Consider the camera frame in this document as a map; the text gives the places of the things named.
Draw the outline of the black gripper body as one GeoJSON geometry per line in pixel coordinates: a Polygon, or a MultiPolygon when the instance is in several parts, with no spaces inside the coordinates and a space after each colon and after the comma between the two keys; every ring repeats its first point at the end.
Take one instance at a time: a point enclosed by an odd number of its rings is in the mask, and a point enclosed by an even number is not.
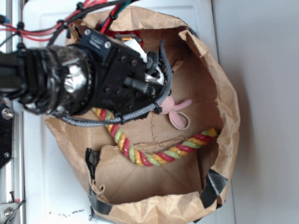
{"type": "Polygon", "coordinates": [[[160,105],[171,90],[171,75],[164,70],[162,52],[144,53],[93,29],[86,29],[79,44],[70,46],[70,115],[93,107],[124,116],[147,106],[160,105]]]}

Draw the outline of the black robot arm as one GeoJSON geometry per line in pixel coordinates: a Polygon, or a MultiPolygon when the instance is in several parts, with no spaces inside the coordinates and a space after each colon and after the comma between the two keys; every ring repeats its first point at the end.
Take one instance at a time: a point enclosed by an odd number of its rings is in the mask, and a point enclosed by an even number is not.
{"type": "Polygon", "coordinates": [[[78,44],[26,48],[0,55],[0,95],[34,114],[59,118],[92,108],[141,116],[171,91],[172,72],[161,48],[144,52],[93,29],[78,44]]]}

